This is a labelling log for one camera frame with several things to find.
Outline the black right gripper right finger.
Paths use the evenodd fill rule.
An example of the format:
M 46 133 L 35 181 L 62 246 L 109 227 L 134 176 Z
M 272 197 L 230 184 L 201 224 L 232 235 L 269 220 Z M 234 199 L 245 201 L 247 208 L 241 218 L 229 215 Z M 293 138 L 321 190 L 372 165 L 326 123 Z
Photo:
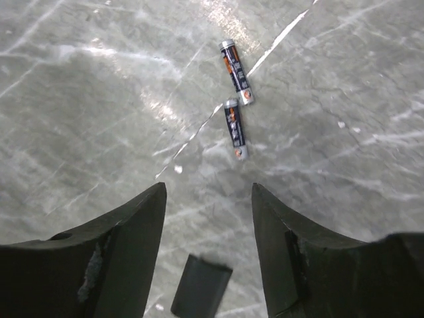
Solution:
M 252 216 L 269 317 L 422 317 L 423 234 L 362 242 L 252 186 Z

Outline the black battery compartment cover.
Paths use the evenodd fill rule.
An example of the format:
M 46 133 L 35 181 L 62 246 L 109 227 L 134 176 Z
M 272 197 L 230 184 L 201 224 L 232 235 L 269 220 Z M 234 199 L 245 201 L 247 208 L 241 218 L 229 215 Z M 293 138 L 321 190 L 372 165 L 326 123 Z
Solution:
M 233 269 L 190 254 L 170 311 L 176 317 L 214 318 Z

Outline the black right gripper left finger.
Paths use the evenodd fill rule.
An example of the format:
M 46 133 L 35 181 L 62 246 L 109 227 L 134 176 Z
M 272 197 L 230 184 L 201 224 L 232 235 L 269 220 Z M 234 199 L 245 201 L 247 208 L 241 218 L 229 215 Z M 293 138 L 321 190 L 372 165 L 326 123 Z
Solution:
M 160 182 L 50 239 L 3 245 L 1 316 L 142 317 L 166 199 Z

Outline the AAA battery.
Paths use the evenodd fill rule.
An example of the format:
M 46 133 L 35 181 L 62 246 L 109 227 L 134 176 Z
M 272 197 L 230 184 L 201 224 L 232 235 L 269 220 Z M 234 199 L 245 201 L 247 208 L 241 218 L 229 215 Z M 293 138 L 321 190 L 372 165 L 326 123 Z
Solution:
M 254 103 L 254 95 L 239 58 L 235 42 L 232 39 L 224 40 L 220 43 L 219 50 L 240 102 L 243 105 Z
M 228 99 L 224 102 L 223 107 L 235 156 L 239 160 L 245 160 L 248 158 L 248 149 L 242 128 L 239 101 L 238 99 Z

